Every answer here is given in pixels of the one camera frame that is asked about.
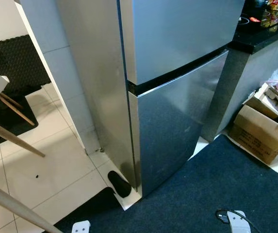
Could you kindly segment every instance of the refrigerator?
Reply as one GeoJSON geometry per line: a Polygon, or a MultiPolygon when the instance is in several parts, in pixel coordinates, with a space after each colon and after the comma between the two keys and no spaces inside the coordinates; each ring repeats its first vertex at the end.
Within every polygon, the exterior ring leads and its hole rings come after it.
{"type": "Polygon", "coordinates": [[[143,197],[193,154],[243,4],[57,0],[100,145],[143,197]]]}

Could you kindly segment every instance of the refrigerator door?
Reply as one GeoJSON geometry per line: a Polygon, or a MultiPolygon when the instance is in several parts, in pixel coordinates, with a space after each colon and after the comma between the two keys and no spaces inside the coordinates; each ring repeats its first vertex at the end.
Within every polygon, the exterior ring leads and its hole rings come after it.
{"type": "Polygon", "coordinates": [[[135,172],[143,196],[193,154],[227,52],[139,96],[129,92],[135,172]]]}
{"type": "Polygon", "coordinates": [[[229,43],[244,0],[123,0],[127,78],[135,85],[229,43]]]}

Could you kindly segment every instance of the wall tile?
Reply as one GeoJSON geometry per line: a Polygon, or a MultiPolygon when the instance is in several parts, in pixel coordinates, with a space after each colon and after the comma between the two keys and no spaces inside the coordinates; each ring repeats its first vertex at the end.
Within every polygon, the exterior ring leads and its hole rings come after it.
{"type": "Polygon", "coordinates": [[[20,0],[43,53],[68,46],[55,0],[20,0]]]}
{"type": "Polygon", "coordinates": [[[64,100],[83,93],[69,47],[47,52],[44,57],[64,100]]]}
{"type": "Polygon", "coordinates": [[[93,127],[92,118],[84,94],[65,100],[65,105],[71,114],[78,132],[93,127]]]}

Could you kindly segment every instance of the open cardboard box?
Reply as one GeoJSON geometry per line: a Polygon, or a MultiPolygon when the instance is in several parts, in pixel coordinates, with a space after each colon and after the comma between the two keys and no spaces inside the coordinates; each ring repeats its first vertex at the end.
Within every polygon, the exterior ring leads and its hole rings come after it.
{"type": "Polygon", "coordinates": [[[278,155],[278,123],[247,105],[238,113],[229,137],[268,165],[278,155]]]}
{"type": "Polygon", "coordinates": [[[264,83],[258,91],[251,93],[249,98],[243,103],[271,119],[278,118],[278,95],[274,88],[264,83]]]}

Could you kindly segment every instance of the white tiled floor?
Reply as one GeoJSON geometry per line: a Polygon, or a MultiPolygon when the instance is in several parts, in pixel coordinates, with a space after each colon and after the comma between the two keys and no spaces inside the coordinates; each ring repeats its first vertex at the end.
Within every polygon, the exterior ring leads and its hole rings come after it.
{"type": "MultiPolygon", "coordinates": [[[[0,144],[0,188],[54,224],[111,186],[107,173],[119,171],[105,153],[85,154],[51,83],[27,100],[39,125],[19,137],[47,156],[41,158],[10,142],[0,144]]],[[[193,156],[206,145],[200,138],[193,156]]],[[[271,168],[278,172],[278,160],[271,168]]],[[[140,196],[132,190],[129,197],[116,198],[126,210],[140,196]]],[[[42,229],[0,207],[0,233],[40,232],[42,229]]]]}

